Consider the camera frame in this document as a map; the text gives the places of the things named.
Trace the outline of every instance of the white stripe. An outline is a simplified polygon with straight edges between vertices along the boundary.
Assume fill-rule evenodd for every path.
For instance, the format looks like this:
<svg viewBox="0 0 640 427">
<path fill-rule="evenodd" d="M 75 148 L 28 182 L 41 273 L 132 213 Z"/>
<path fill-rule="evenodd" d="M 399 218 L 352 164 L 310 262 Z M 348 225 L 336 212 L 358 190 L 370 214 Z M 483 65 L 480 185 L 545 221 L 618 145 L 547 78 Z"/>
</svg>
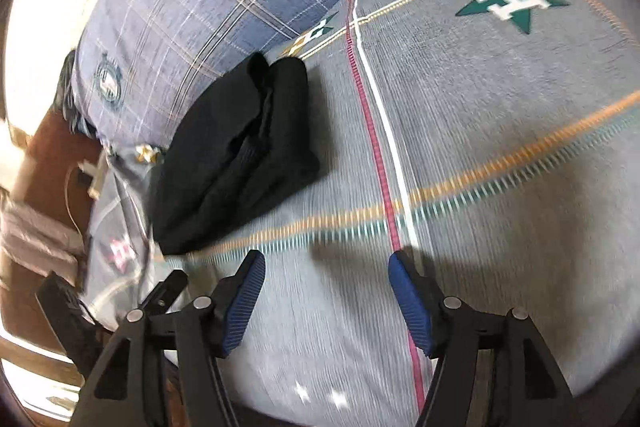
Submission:
<svg viewBox="0 0 640 427">
<path fill-rule="evenodd" d="M 378 84 L 376 83 L 376 79 L 373 77 L 371 66 L 369 66 L 369 60 L 367 60 L 367 55 L 365 55 L 364 49 L 362 48 L 362 36 L 360 35 L 360 25 L 358 24 L 358 16 L 356 13 L 357 7 L 358 7 L 358 0 L 354 0 L 352 18 L 353 18 L 353 29 L 356 33 L 356 44 L 358 47 L 358 55 L 360 55 L 360 60 L 362 61 L 364 71 L 367 75 L 367 80 L 369 81 L 369 87 L 373 92 L 373 98 L 376 100 L 376 106 L 378 106 L 378 112 L 380 114 L 380 119 L 382 120 L 382 126 L 385 129 L 386 141 L 389 144 L 389 149 L 391 151 L 391 158 L 393 159 L 393 162 L 394 162 L 394 170 L 396 171 L 396 180 L 398 181 L 398 188 L 400 189 L 400 199 L 402 201 L 402 210 L 404 211 L 404 222 L 406 223 L 406 229 L 409 234 L 409 242 L 412 247 L 418 248 L 419 247 L 418 236 L 415 233 L 414 218 L 411 214 L 411 203 L 409 200 L 409 191 L 406 189 L 406 182 L 404 181 L 404 174 L 402 173 L 402 164 L 400 163 L 398 146 L 396 145 L 396 140 L 394 139 L 394 134 L 393 134 L 393 131 L 391 130 L 391 123 L 389 122 L 389 118 L 386 115 L 385 106 L 382 103 L 382 97 L 380 96 L 380 90 L 378 89 Z"/>
<path fill-rule="evenodd" d="M 2 323 L 2 314 L 0 314 L 0 337 L 8 342 L 11 342 L 12 344 L 15 344 L 16 346 L 28 349 L 32 353 L 37 353 L 54 360 L 60 360 L 60 362 L 73 363 L 71 359 L 67 358 L 65 355 L 54 353 L 53 351 L 49 351 L 48 349 L 42 349 L 41 347 L 36 346 L 35 344 L 31 344 L 24 339 L 14 337 L 11 333 L 9 333 L 9 331 L 4 329 L 4 324 Z"/>
<path fill-rule="evenodd" d="M 102 308 L 103 304 L 105 301 L 107 301 L 108 299 L 111 298 L 111 296 L 128 287 L 131 286 L 132 284 L 136 283 L 139 279 L 140 276 L 142 275 L 142 266 L 140 266 L 140 264 L 138 264 L 138 266 L 136 266 L 136 269 L 133 273 L 127 275 L 126 277 L 123 277 L 121 279 L 117 279 L 115 280 L 113 283 L 111 283 L 110 285 L 107 286 L 107 288 L 105 288 L 102 293 L 98 294 L 98 296 L 94 299 L 94 301 L 89 305 L 89 309 L 91 310 L 91 313 L 94 317 L 97 318 L 99 312 L 100 312 L 100 308 Z M 109 327 L 113 327 L 115 326 L 115 329 L 118 328 L 118 325 L 115 324 L 105 324 L 105 326 Z"/>
<path fill-rule="evenodd" d="M 122 203 L 122 199 L 120 198 L 120 195 L 118 195 L 118 198 L 116 200 L 111 201 L 107 206 L 105 206 L 102 212 L 100 214 L 97 214 L 94 222 L 92 222 L 91 224 L 92 232 L 96 228 L 98 228 L 98 226 L 102 223 L 104 218 L 107 217 L 113 211 L 113 209 L 116 208 L 121 203 Z"/>
<path fill-rule="evenodd" d="M 56 414 L 54 412 L 47 411 L 46 409 L 41 409 L 40 407 L 36 407 L 35 405 L 31 405 L 29 402 L 24 401 L 20 397 L 18 398 L 18 400 L 20 400 L 20 403 L 23 405 L 23 407 L 26 407 L 27 409 L 37 412 L 43 416 L 48 416 L 49 418 L 53 418 L 54 420 L 59 420 L 61 422 L 68 423 L 69 420 L 71 419 L 71 416 L 60 416 L 59 414 Z"/>
</svg>

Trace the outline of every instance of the green star logo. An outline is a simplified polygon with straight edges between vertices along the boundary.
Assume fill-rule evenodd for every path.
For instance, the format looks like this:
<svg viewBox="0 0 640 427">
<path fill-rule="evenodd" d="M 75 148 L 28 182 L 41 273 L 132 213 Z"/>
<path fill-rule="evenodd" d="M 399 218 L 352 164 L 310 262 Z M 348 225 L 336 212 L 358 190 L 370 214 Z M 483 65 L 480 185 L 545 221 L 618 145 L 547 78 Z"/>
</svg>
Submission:
<svg viewBox="0 0 640 427">
<path fill-rule="evenodd" d="M 518 29 L 529 35 L 531 32 L 531 10 L 569 6 L 565 0 L 473 0 L 456 13 L 457 17 L 491 12 L 500 20 L 511 21 Z"/>
</svg>

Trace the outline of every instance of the black cloth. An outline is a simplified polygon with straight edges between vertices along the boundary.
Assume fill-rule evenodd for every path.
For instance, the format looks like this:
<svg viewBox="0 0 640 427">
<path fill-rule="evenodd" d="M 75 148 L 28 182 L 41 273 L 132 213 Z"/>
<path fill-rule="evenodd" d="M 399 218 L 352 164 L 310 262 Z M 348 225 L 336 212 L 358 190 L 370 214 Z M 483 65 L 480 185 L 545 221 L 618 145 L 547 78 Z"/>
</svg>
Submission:
<svg viewBox="0 0 640 427">
<path fill-rule="evenodd" d="M 71 50 L 65 57 L 62 70 L 58 77 L 58 87 L 51 108 L 55 112 L 61 112 L 62 117 L 69 124 L 72 133 L 81 132 L 89 138 L 95 138 L 95 127 L 82 116 L 74 102 L 74 92 L 71 86 L 71 73 L 76 63 L 76 50 Z"/>
<path fill-rule="evenodd" d="M 151 212 L 165 255 L 183 255 L 271 210 L 319 171 L 304 62 L 247 57 L 198 97 L 164 158 Z"/>
</svg>

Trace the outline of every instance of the bed sheet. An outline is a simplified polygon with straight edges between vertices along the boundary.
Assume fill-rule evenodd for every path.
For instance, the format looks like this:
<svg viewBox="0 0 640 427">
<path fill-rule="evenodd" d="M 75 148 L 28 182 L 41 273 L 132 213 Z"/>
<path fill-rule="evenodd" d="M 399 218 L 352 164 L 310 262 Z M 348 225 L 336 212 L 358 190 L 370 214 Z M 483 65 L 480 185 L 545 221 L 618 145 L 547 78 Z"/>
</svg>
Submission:
<svg viewBox="0 0 640 427">
<path fill-rule="evenodd" d="M 305 61 L 321 179 L 187 257 L 143 245 L 143 284 L 180 267 L 193 298 L 262 251 L 222 372 L 232 399 L 300 425 L 415 422 L 432 366 L 386 281 L 398 246 L 476 309 L 524 306 L 588 388 L 638 340 L 640 2 L 341 0 L 323 21 L 268 53 Z M 85 300 L 114 323 L 134 281 L 126 305 Z"/>
</svg>

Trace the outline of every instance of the bed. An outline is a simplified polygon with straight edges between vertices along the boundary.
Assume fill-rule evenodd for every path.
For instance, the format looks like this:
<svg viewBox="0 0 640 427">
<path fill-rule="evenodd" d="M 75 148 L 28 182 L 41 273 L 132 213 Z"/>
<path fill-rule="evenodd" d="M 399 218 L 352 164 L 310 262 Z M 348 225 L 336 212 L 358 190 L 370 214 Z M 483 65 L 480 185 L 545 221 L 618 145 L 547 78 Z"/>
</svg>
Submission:
<svg viewBox="0 0 640 427">
<path fill-rule="evenodd" d="M 174 268 L 185 299 L 208 293 L 257 248 L 266 283 L 222 363 L 232 400 L 299 425 L 412 425 L 433 368 L 386 282 L 405 248 L 477 309 L 524 306 L 588 388 L 638 337 L 638 0 L 282 1 L 98 1 L 72 75 L 110 164 L 94 315 L 116 328 Z M 305 61 L 321 177 L 163 257 L 148 219 L 163 151 L 251 50 Z"/>
</svg>

